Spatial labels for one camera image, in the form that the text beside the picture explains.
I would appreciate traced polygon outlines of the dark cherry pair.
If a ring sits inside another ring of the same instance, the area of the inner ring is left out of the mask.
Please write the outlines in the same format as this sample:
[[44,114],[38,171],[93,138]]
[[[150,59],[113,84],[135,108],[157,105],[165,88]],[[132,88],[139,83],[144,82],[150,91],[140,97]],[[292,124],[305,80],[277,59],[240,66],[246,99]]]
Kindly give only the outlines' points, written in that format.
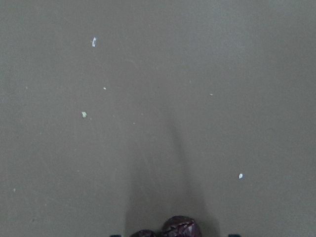
[[188,216],[173,216],[166,220],[159,233],[152,230],[139,230],[131,237],[202,237],[202,231],[195,219]]

